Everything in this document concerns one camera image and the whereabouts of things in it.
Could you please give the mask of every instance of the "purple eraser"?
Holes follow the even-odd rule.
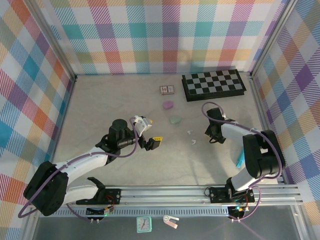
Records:
[[[174,106],[174,102],[173,101],[165,101],[162,106],[164,109],[171,109]]]

